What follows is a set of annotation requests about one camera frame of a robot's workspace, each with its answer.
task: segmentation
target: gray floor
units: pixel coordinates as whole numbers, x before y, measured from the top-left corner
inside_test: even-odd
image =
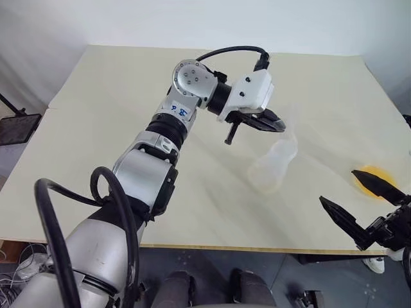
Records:
[[[295,308],[291,298],[305,289],[321,290],[327,308],[411,307],[401,263],[389,258],[385,273],[378,275],[358,259],[302,265],[293,255],[281,253],[161,248],[141,249],[140,278],[150,288],[138,307],[149,307],[161,281],[175,270],[195,277],[196,304],[224,303],[233,268],[260,275],[280,308]]]

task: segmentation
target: white wall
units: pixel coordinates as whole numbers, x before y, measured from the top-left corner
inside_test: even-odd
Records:
[[[0,91],[43,110],[86,44],[363,55],[411,113],[410,0],[0,0]]]

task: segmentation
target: white table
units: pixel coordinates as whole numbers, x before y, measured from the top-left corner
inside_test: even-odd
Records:
[[[89,46],[0,192],[0,238],[44,241],[36,179],[47,177],[90,196],[92,170],[113,165],[150,122],[174,66],[203,52]],[[230,81],[251,71],[257,57],[230,53],[206,63]],[[366,227],[393,207],[360,192],[352,169],[376,165],[410,191],[409,127],[360,57],[279,54],[270,72],[275,92],[269,108],[281,116],[289,104],[297,106],[299,152],[280,189],[261,194],[246,176],[279,134],[240,126],[227,146],[229,125],[199,110],[180,153],[168,210],[148,225],[143,246],[359,253],[319,196],[343,205]],[[52,199],[65,235],[95,210],[56,194]],[[362,253],[381,251],[375,244]]]

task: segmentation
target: black stand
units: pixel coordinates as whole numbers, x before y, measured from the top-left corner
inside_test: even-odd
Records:
[[[40,123],[40,114],[26,114],[26,109],[18,110],[2,94],[0,100],[15,116],[0,120],[0,146],[26,143]]]

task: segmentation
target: white sneaker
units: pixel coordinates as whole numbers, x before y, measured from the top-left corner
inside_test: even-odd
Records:
[[[377,257],[377,258],[368,258],[362,259],[362,262],[373,272],[377,274],[382,274],[385,271],[384,267],[384,258]]]

